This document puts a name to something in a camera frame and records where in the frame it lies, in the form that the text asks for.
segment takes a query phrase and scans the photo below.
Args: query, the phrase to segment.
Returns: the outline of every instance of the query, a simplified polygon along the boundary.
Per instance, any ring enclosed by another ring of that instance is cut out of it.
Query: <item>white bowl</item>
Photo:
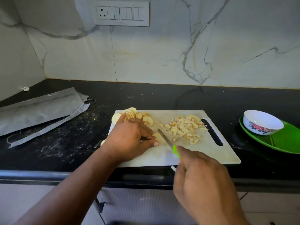
[[[271,135],[284,127],[277,117],[258,110],[246,110],[243,124],[251,132],[263,136]]]

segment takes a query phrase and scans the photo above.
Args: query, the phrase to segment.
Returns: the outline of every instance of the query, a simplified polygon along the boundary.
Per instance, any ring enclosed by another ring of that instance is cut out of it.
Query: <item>black countertop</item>
[[[227,166],[238,191],[300,192],[300,155],[257,143],[243,132],[238,122],[245,110],[256,109],[300,128],[300,90],[47,79],[28,92],[1,101],[0,107],[70,87],[97,103],[78,117],[20,146],[8,148],[6,140],[12,134],[1,136],[0,182],[59,183],[106,138],[114,111],[133,106],[141,110],[203,109],[242,161]],[[47,125],[24,129],[22,136]],[[172,189],[173,177],[169,166],[117,168],[106,186]]]

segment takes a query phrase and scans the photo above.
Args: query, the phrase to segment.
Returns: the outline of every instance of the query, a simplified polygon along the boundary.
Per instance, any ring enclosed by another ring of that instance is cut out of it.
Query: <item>cutting board handle hole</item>
[[[205,119],[201,119],[201,121],[207,125],[206,128],[208,129],[209,134],[212,136],[212,138],[214,139],[215,143],[219,146],[223,146],[222,141],[220,140],[220,138],[218,137],[218,135],[215,133],[215,131],[212,129],[212,127],[210,126],[210,124],[208,123],[207,120]]]

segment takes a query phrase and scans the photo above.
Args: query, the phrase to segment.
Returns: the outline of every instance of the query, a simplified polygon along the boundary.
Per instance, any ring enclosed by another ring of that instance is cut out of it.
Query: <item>white cutting board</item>
[[[123,110],[116,110],[115,113],[122,112]],[[192,151],[201,151],[206,155],[218,160],[221,164],[239,164],[241,160],[235,154],[235,152],[230,147],[229,143],[225,140],[221,132],[217,129],[214,123],[210,120],[204,110],[138,110],[138,112],[147,112],[149,116],[155,121],[151,129],[157,132],[160,128],[161,131],[166,135],[166,137],[172,142],[173,138],[176,138],[174,144],[181,145]],[[200,119],[205,119],[215,133],[220,138],[223,146],[219,146],[215,143],[211,135],[207,130],[195,129],[196,134],[201,135],[197,144],[191,145],[189,140],[184,139],[178,135],[173,136],[168,133],[166,128],[160,127],[157,124],[169,124],[171,119],[177,118],[180,115],[193,114],[198,116]],[[114,124],[111,124],[108,134],[110,134],[113,129]],[[122,163],[119,167],[135,167],[135,166],[171,166],[177,165],[179,158],[172,152],[167,142],[163,139],[160,140],[160,145],[158,147],[152,147],[148,149],[143,155]]]

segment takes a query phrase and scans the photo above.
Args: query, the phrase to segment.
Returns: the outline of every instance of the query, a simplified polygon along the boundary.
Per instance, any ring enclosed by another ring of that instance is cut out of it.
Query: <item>hand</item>
[[[181,160],[173,191],[185,210],[201,225],[249,224],[227,168],[202,152],[177,146]]]
[[[147,149],[158,146],[153,130],[139,118],[124,121],[123,114],[108,135],[102,147],[117,161],[125,162],[142,155]]]

